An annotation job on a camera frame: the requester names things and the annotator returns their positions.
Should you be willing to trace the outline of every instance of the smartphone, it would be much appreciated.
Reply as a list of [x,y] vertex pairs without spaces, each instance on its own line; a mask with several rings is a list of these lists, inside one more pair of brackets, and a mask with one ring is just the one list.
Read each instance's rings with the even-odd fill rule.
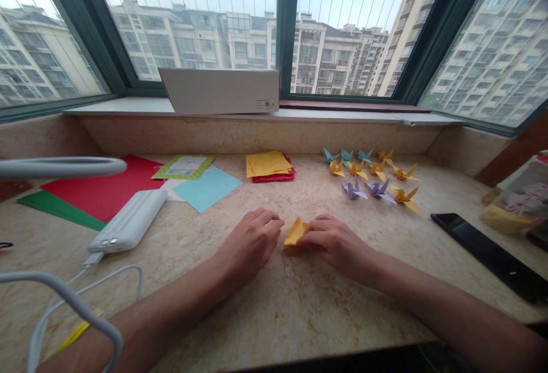
[[548,304],[548,281],[489,239],[456,213],[432,214],[432,219],[518,296]]

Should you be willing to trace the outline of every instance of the origami crane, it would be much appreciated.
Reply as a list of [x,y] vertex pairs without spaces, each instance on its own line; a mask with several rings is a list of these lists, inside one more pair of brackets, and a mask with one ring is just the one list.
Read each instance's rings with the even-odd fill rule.
[[362,171],[362,169],[364,168],[364,164],[365,164],[365,160],[362,160],[359,166],[357,166],[354,162],[351,162],[350,163],[350,174],[352,176],[361,176],[365,180],[369,180],[369,178],[367,177],[365,172]]
[[325,162],[326,162],[326,163],[331,163],[331,162],[333,162],[336,158],[339,157],[339,154],[336,154],[335,156],[331,156],[331,153],[329,153],[329,150],[327,150],[325,147],[324,147],[324,153],[325,153]]
[[367,195],[365,193],[362,193],[360,191],[360,186],[358,185],[358,176],[356,176],[356,179],[354,180],[354,186],[350,182],[343,183],[342,186],[344,187],[344,190],[346,190],[346,193],[348,193],[349,199],[368,199]]
[[344,177],[344,173],[341,171],[343,169],[343,161],[341,161],[340,165],[337,165],[337,161],[333,161],[329,164],[329,173],[332,175],[339,175]]
[[365,160],[366,162],[371,163],[371,160],[369,160],[371,153],[373,153],[373,149],[369,150],[369,153],[367,154],[360,150],[358,152],[358,160]]
[[386,182],[386,176],[382,172],[384,170],[384,164],[386,160],[383,160],[380,166],[377,166],[377,163],[373,162],[369,165],[369,173],[373,176],[379,176],[383,182]]
[[389,165],[391,165],[392,167],[394,167],[394,163],[392,162],[392,155],[394,154],[394,149],[392,148],[392,150],[390,150],[390,153],[386,154],[386,152],[383,150],[383,151],[380,151],[378,153],[378,159],[381,161],[381,162],[384,162],[386,161]]
[[411,210],[413,210],[416,214],[418,214],[419,216],[421,215],[421,212],[419,211],[418,209],[418,206],[417,204],[411,200],[411,198],[415,195],[415,193],[417,192],[418,190],[418,186],[412,190],[410,193],[408,194],[405,194],[405,192],[403,191],[403,189],[400,189],[399,187],[397,186],[394,186],[394,185],[390,185],[390,187],[392,188],[392,190],[394,191],[395,193],[395,197],[394,197],[394,200],[398,203],[403,203],[404,205],[406,205],[408,208],[410,208]]
[[392,197],[390,195],[387,195],[385,193],[386,187],[388,186],[389,181],[390,181],[390,179],[387,179],[386,182],[384,182],[384,185],[382,185],[382,187],[380,187],[380,185],[378,183],[373,183],[373,184],[366,183],[366,185],[368,185],[369,188],[371,189],[371,196],[373,196],[373,197],[382,197],[383,199],[388,200],[390,203],[396,204],[396,201],[394,199],[392,199]]
[[413,167],[411,169],[409,169],[409,171],[407,173],[404,172],[403,170],[399,169],[398,167],[392,165],[392,167],[394,168],[394,176],[396,176],[396,179],[399,179],[399,180],[411,179],[411,180],[416,180],[416,181],[420,182],[421,181],[420,179],[417,179],[417,178],[414,178],[413,176],[411,176],[411,174],[417,168],[417,165],[418,165],[418,163],[415,163],[413,165]]
[[344,165],[347,168],[350,168],[350,159],[352,159],[353,153],[354,153],[353,150],[350,153],[348,153],[346,150],[341,149],[341,157],[343,158],[342,161],[344,162]]

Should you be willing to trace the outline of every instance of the red paper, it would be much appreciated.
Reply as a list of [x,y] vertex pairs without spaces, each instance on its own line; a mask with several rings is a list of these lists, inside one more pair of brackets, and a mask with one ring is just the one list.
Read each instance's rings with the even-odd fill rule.
[[65,202],[102,222],[108,222],[140,190],[161,188],[163,180],[151,177],[161,163],[134,155],[121,158],[127,169],[113,176],[85,179],[63,179],[41,186]]
[[[284,153],[285,160],[287,160],[289,163],[291,163],[291,159],[289,159],[285,153]],[[275,182],[275,181],[289,181],[295,179],[295,171],[294,167],[291,167],[289,170],[289,173],[274,173],[267,176],[254,176],[253,177],[253,183],[258,182]]]

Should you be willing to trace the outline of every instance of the marble countertop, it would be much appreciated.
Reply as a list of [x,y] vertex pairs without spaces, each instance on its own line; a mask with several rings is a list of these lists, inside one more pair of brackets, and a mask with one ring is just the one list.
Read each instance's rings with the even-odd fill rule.
[[[329,175],[321,156],[289,155],[293,182],[252,184],[243,156],[217,156],[214,165],[244,184],[202,214],[181,202],[166,202],[141,244],[105,256],[75,287],[83,287],[127,264],[144,270],[144,295],[209,258],[245,212],[265,207],[286,221],[277,249],[255,280],[211,312],[181,338],[154,371],[215,372],[350,354],[433,340],[436,336],[403,306],[337,275],[311,253],[283,249],[298,215],[309,221],[327,212],[373,248],[443,279],[522,323],[548,320],[548,309],[524,302],[430,219],[435,212],[460,214],[503,248],[548,279],[547,254],[526,240],[506,236],[479,219],[489,189],[472,178],[437,166],[426,157],[395,157],[402,168],[419,162],[415,200],[422,212],[385,200],[349,200]],[[166,162],[168,155],[146,156]],[[403,183],[411,190],[415,182]],[[8,200],[0,204],[0,271],[41,270],[68,280],[77,274],[96,231]],[[128,271],[84,294],[91,308],[111,316],[132,303],[136,274]],[[27,341],[51,297],[36,283],[0,285],[0,366],[21,371]],[[49,325],[43,358],[79,324],[68,309]]]

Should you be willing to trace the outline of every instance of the left hand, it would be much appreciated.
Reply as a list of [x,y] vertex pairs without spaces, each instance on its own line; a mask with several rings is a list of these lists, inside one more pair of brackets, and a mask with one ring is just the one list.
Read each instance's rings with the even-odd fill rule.
[[268,262],[284,224],[271,210],[251,211],[231,231],[212,260],[227,269],[235,287],[242,286]]

